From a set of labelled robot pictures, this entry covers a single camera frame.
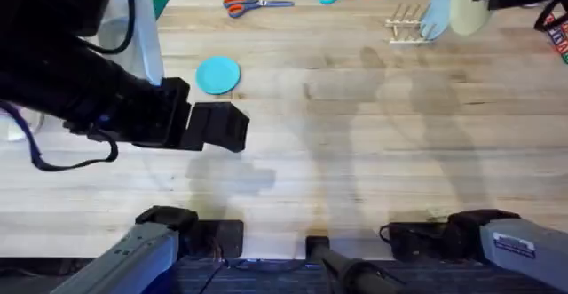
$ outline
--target wooden table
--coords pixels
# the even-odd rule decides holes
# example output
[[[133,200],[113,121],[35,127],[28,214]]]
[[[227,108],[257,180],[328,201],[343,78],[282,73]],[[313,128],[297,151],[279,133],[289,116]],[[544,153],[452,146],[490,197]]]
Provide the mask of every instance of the wooden table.
[[[239,62],[232,93],[193,87],[190,99],[245,111],[246,151],[121,145],[115,163],[53,174],[30,165],[25,142],[3,143],[0,257],[96,257],[155,204],[242,219],[249,258],[301,258],[308,234],[385,258],[380,225],[465,209],[568,231],[568,67],[531,29],[537,9],[417,48],[389,46],[383,22],[426,0],[293,0],[239,20],[221,1],[170,0],[162,54],[167,75],[191,84],[209,56]],[[53,163],[107,152],[54,119],[37,139]]]

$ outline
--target gray robot arm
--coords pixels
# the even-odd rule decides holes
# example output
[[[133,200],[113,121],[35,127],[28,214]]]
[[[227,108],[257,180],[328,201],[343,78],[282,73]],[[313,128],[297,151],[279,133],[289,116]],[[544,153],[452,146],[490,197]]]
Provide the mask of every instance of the gray robot arm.
[[[480,227],[485,258],[568,292],[568,234],[525,219],[496,219]]]

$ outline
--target black cable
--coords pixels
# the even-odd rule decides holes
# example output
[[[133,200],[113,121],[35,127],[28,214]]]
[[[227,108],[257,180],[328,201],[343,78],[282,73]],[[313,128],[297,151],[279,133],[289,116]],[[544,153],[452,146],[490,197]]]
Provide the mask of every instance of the black cable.
[[[36,272],[28,271],[27,269],[19,268],[19,267],[0,268],[0,275],[9,274],[9,273],[18,273],[18,274],[22,274],[22,275],[27,276],[27,277],[48,277],[49,276],[49,275],[44,275],[44,274],[39,274],[39,273],[36,273]]]
[[[383,240],[383,242],[391,245],[391,240],[389,240],[388,238],[384,237],[383,231],[385,229],[389,228],[389,224],[385,225],[385,226],[381,226],[381,228],[379,228],[379,237],[381,238],[381,240]]]
[[[130,45],[132,41],[132,37],[134,36],[134,24],[136,22],[136,3],[135,0],[128,0],[128,27],[126,28],[126,35],[124,36],[124,40],[122,43],[115,49],[105,49],[95,44],[92,44],[88,41],[83,40],[82,38],[77,37],[82,44],[84,44],[87,48],[98,52],[100,54],[118,54],[126,50],[126,48]]]
[[[321,267],[323,268],[323,276],[326,279],[327,293],[328,294],[335,294],[334,284],[331,281],[333,279],[331,272],[327,268],[326,264],[323,263],[323,262],[321,263]]]
[[[226,267],[226,264],[225,264],[225,263],[219,265],[219,267],[216,268],[215,271],[213,271],[213,273],[211,273],[211,275],[209,276],[209,278],[207,279],[207,281],[206,281],[206,282],[203,284],[203,286],[201,287],[201,290],[199,291],[199,294],[203,294],[203,292],[205,292],[205,290],[207,289],[207,287],[209,286],[209,284],[211,283],[211,281],[213,281],[213,279],[215,278],[215,276],[217,275],[217,273],[219,273],[223,267]]]
[[[294,266],[290,266],[288,268],[281,268],[281,269],[264,269],[264,268],[260,268],[258,267],[259,264],[255,263],[255,264],[250,264],[250,265],[245,265],[245,263],[248,263],[248,261],[243,260],[239,263],[237,263],[236,265],[230,266],[230,268],[233,268],[237,271],[242,271],[242,272],[255,272],[255,273],[263,273],[263,274],[282,274],[282,273],[291,273],[291,272],[295,272],[297,270],[301,270],[303,268],[305,268],[307,262],[306,261],[300,261],[299,264],[294,265]]]

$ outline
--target teal plate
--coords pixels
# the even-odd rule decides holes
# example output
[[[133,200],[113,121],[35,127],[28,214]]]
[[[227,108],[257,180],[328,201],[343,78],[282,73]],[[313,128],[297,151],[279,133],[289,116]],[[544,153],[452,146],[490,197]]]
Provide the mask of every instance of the teal plate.
[[[241,78],[237,62],[227,57],[211,57],[204,60],[195,72],[197,86],[207,94],[219,95],[234,89]]]

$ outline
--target label sticker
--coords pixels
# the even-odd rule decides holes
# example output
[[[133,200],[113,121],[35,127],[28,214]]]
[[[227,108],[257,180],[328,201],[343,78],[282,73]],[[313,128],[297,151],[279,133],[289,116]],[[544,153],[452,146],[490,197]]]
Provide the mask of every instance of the label sticker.
[[[550,13],[545,19],[545,22],[549,24],[555,19],[554,14]],[[565,22],[560,27],[549,30],[547,34],[558,53],[560,53],[564,63],[568,64],[568,37],[566,36],[566,34],[568,34],[568,22]]]
[[[527,258],[536,258],[534,243],[528,242],[518,237],[501,233],[493,233],[493,244],[495,244],[496,248],[501,250],[507,250]]]

